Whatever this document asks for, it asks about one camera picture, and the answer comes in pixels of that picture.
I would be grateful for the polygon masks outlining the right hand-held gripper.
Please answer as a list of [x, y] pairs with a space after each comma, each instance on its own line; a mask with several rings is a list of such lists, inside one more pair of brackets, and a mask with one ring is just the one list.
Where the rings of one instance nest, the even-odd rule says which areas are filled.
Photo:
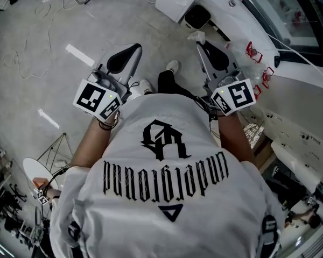
[[228, 72], [230, 61], [223, 51], [226, 49], [224, 45], [218, 42], [197, 42], [196, 47], [207, 76], [203, 86], [207, 98], [203, 101], [210, 110], [220, 116], [229, 116], [256, 103], [251, 81], [245, 78], [241, 69]]

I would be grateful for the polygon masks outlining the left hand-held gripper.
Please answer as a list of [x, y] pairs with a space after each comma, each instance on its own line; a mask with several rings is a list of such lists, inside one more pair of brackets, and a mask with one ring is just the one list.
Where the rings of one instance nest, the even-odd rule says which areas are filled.
[[73, 105], [99, 121], [107, 121], [131, 95], [128, 82], [142, 56], [141, 44], [126, 44], [107, 52], [86, 80]]

